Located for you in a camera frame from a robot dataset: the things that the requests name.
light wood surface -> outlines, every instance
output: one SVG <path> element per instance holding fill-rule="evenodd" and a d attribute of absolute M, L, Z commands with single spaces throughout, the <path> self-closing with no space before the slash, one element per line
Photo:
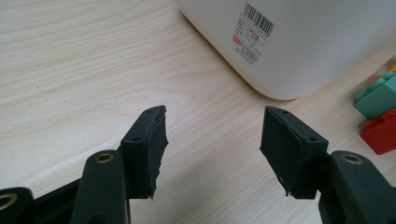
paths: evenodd
<path fill-rule="evenodd" d="M 395 55 L 393 45 L 312 94 L 276 101 L 255 92 L 175 0 L 3 0 L 0 189 L 38 197 L 79 178 L 143 110 L 166 105 L 158 189 L 154 200 L 131 201 L 134 224 L 320 223 L 318 200 L 285 197 L 259 151 L 264 107 L 288 109 L 330 152 L 360 153 L 396 186 L 396 151 L 374 154 L 352 106 Z"/>

white container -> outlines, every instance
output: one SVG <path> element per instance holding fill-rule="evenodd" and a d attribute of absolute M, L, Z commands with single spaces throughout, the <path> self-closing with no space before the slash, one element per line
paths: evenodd
<path fill-rule="evenodd" d="M 178 0 L 257 91 L 303 96 L 396 41 L 396 0 Z"/>

rubber gripper pad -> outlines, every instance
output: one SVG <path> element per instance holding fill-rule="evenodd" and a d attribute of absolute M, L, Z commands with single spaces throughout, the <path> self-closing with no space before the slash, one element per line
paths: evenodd
<path fill-rule="evenodd" d="M 129 199 L 152 198 L 157 188 L 161 159 L 168 144 L 163 105 L 145 110 L 123 137 L 118 151 L 125 169 Z"/>
<path fill-rule="evenodd" d="M 327 145 L 326 139 L 289 111 L 265 108 L 261 151 L 287 195 L 315 198 L 315 162 L 327 154 Z"/>

red toy block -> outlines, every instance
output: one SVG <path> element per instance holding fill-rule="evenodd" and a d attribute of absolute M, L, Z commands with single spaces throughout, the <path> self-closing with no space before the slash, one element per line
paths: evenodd
<path fill-rule="evenodd" d="M 396 109 L 366 124 L 361 138 L 378 155 L 396 149 Z"/>

teal toy block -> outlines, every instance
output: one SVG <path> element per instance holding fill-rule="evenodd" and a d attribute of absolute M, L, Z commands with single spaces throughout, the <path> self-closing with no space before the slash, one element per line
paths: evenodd
<path fill-rule="evenodd" d="M 389 71 L 355 97 L 354 104 L 368 120 L 374 120 L 396 107 L 396 75 Z"/>

